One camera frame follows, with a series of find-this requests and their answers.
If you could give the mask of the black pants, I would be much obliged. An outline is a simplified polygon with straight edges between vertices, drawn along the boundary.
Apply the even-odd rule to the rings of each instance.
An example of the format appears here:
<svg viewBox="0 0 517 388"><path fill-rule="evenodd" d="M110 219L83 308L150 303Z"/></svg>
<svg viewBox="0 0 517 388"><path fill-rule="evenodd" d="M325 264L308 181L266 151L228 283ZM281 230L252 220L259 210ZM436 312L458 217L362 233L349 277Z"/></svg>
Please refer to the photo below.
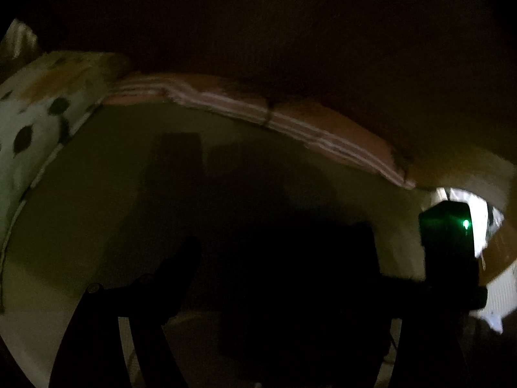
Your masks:
<svg viewBox="0 0 517 388"><path fill-rule="evenodd" d="M159 136L94 291L147 387L372 387L388 321L374 227L315 168Z"/></svg>

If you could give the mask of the pink striped baby pillow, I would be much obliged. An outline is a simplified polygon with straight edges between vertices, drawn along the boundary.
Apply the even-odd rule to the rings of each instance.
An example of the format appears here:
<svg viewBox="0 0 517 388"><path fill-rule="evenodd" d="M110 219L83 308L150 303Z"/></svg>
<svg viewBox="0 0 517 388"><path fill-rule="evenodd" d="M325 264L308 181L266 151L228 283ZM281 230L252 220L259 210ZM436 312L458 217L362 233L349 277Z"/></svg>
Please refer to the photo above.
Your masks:
<svg viewBox="0 0 517 388"><path fill-rule="evenodd" d="M106 105L165 101L263 126L338 163L379 174L398 187L416 187L390 144L318 102L283 102L270 107L263 95L239 90L233 81L173 73L133 74L115 82L103 99Z"/></svg>

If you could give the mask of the beige textured bed sheet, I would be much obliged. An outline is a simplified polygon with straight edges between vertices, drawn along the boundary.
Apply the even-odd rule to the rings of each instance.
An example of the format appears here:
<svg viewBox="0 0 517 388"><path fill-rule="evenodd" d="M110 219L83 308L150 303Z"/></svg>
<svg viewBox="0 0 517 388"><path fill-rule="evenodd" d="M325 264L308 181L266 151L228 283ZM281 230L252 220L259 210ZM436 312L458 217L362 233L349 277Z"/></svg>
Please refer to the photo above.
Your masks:
<svg viewBox="0 0 517 388"><path fill-rule="evenodd" d="M127 316L95 293L108 241L138 196L154 141L196 134L202 150L253 142L315 168L374 227L380 273L422 278L421 194L337 164L276 131L172 104L103 107L48 167L8 242L1 334L38 387L127 387L138 362Z"/></svg>

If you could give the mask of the floral patterned pillow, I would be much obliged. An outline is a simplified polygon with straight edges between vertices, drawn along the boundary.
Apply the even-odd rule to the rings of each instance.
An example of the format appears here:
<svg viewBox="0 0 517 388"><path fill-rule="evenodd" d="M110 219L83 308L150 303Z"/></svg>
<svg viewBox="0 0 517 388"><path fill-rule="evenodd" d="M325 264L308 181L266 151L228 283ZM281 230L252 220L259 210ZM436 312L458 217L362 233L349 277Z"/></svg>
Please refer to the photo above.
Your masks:
<svg viewBox="0 0 517 388"><path fill-rule="evenodd" d="M65 138L127 67L114 53L46 53L1 85L1 240Z"/></svg>

